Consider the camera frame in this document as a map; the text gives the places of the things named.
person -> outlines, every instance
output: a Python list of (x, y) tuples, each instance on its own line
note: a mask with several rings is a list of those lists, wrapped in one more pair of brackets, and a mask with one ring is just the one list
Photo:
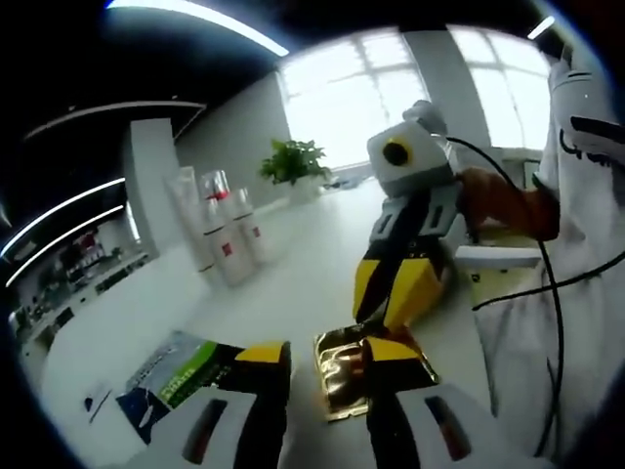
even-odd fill
[[(584, 274), (625, 250), (625, 170), (618, 157), (588, 153), (562, 128), (554, 90), (572, 72), (593, 67), (582, 53), (564, 55), (549, 78), (548, 142), (537, 189), (519, 194), (500, 176), (477, 168), (459, 174), (465, 216), (478, 226), (492, 218), (548, 243), (556, 281)], [(607, 148), (614, 151), (614, 142)], [(625, 357), (625, 262), (559, 289), (564, 337), (562, 390), (543, 455), (560, 458), (596, 415)], [(527, 290), (548, 285), (544, 264)], [(495, 303), (476, 312), (492, 411), (508, 437), (528, 454), (550, 414), (558, 367), (558, 331), (551, 291)]]

white lab coat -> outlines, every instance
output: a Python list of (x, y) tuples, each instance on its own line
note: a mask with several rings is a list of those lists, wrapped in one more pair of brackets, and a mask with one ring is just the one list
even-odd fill
[[(559, 72), (555, 65), (552, 79)], [(559, 133), (552, 119), (536, 174), (561, 204), (560, 234), (548, 247), (556, 281), (583, 274), (625, 250), (625, 209), (614, 196), (613, 169), (590, 161), (586, 154), (580, 159), (566, 153)], [(541, 263), (520, 291), (548, 282)], [(559, 293), (564, 373), (560, 415), (545, 452), (553, 457), (574, 443), (625, 358), (625, 262)], [(549, 412), (551, 380), (558, 366), (552, 293), (494, 304), (478, 311), (476, 320), (493, 413), (509, 438), (532, 454)]]

